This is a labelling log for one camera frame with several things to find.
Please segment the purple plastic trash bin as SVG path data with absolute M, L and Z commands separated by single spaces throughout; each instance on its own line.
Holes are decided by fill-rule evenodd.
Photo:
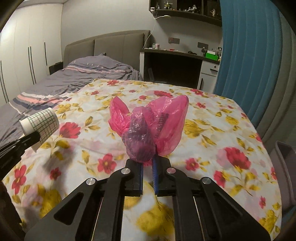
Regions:
M 270 158 L 280 187 L 283 212 L 295 206 L 295 150 L 288 144 L 275 142 Z

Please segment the green grid paper cup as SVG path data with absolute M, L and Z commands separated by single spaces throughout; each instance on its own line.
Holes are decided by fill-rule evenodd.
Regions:
M 40 134 L 40 140 L 32 146 L 35 152 L 59 129 L 59 121 L 52 108 L 27 116 L 20 120 L 20 124 L 24 135 L 27 136 L 35 131 Z

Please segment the dark desk with white drawers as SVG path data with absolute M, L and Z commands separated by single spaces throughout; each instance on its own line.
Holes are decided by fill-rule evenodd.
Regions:
M 212 93 L 220 62 L 178 51 L 143 49 L 140 73 L 145 81 L 171 84 Z

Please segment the white wardrobe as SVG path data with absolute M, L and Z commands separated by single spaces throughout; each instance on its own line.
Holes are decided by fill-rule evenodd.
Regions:
M 49 75 L 62 61 L 63 5 L 36 4 L 15 10 L 1 31 L 1 105 Z

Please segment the grey striped blanket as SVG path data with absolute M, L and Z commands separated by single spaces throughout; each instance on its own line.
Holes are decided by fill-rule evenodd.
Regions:
M 23 134 L 20 120 L 43 109 L 54 108 L 96 78 L 143 80 L 132 66 L 104 54 L 78 58 L 1 106 L 1 146 Z

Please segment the pink plastic bag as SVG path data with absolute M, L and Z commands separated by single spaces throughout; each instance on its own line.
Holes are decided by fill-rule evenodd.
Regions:
M 166 156 L 179 144 L 189 107 L 185 95 L 161 96 L 129 111 L 115 97 L 110 102 L 110 128 L 122 139 L 130 159 L 145 163 L 155 154 Z

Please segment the floral bed sheet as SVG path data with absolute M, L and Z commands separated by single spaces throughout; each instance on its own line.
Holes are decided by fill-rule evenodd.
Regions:
M 233 100 L 197 89 L 124 80 L 53 82 L 22 95 L 24 109 L 1 107 L 1 144 L 22 135 L 19 121 L 52 107 L 59 129 L 37 151 L 27 150 L 4 178 L 23 229 L 29 230 L 86 178 L 103 179 L 125 165 L 121 137 L 111 129 L 109 106 L 119 97 L 129 109 L 159 97 L 186 95 L 189 107 L 182 138 L 168 155 L 192 178 L 208 176 L 276 238 L 282 203 L 275 168 L 262 140 Z

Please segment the blue and grey curtain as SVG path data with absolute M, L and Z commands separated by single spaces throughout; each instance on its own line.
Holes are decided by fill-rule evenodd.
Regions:
M 295 31 L 275 1 L 221 1 L 223 48 L 215 93 L 271 145 L 295 144 Z

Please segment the dark wall shelf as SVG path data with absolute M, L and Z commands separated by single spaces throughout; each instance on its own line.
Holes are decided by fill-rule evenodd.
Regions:
M 222 26 L 220 1 L 180 0 L 149 1 L 149 11 L 155 18 L 170 16 L 206 22 Z

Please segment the grey upholstered headboard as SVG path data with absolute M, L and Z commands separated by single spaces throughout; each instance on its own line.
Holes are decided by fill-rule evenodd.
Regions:
M 139 70 L 140 52 L 149 44 L 149 30 L 133 30 L 89 37 L 68 44 L 63 55 L 63 66 L 83 57 L 106 56 Z

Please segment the green box on desk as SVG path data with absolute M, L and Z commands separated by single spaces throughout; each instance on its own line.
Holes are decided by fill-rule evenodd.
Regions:
M 214 60 L 214 61 L 217 61 L 219 59 L 218 55 L 212 54 L 212 53 L 209 53 L 209 52 L 206 53 L 205 57 L 207 59 L 211 59 L 211 60 Z

